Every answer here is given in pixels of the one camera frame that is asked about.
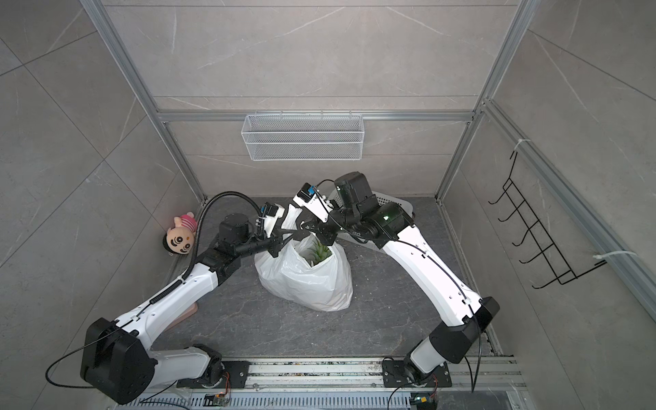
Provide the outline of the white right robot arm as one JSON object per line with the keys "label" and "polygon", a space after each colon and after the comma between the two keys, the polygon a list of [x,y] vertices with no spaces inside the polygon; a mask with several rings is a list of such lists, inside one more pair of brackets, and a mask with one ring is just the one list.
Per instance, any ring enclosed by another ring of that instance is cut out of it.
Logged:
{"label": "white right robot arm", "polygon": [[379,202],[364,174],[345,174],[334,186],[338,201],[329,200],[311,184],[294,196],[294,203],[314,216],[303,228],[325,246],[333,244],[340,232],[359,243],[374,244],[405,269],[437,309],[439,325],[404,359],[408,381],[423,384],[438,367],[460,363],[498,314],[498,302],[480,297],[460,280],[399,203]]}

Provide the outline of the white plastic bag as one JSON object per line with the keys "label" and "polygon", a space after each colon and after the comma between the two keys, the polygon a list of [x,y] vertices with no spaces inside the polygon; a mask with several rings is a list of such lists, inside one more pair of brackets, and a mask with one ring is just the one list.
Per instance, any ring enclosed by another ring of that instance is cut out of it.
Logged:
{"label": "white plastic bag", "polygon": [[332,256],[317,266],[310,266],[306,254],[314,241],[318,241],[314,235],[293,240],[277,258],[266,252],[255,255],[259,280],[276,297],[306,308],[323,312],[345,310],[354,292],[345,250],[340,244],[327,246]]}

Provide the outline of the yellow pineapple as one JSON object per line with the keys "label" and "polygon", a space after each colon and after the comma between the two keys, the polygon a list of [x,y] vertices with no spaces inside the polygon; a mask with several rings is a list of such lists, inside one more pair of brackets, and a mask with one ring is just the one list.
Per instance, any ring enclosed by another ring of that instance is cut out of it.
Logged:
{"label": "yellow pineapple", "polygon": [[326,259],[332,256],[329,247],[321,244],[321,242],[314,241],[307,249],[306,261],[311,267],[321,264]]}

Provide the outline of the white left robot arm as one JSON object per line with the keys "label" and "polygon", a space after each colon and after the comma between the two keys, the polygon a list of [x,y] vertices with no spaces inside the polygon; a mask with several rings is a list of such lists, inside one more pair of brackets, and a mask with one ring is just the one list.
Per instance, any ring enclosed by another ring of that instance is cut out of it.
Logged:
{"label": "white left robot arm", "polygon": [[265,216],[250,232],[245,215],[228,215],[211,245],[187,269],[148,301],[114,320],[96,320],[87,329],[80,377],[118,404],[128,404],[160,384],[214,387],[225,373],[221,355],[195,344],[154,351],[155,340],[190,312],[202,297],[226,282],[246,256],[278,254],[285,245],[277,231],[282,215]]}

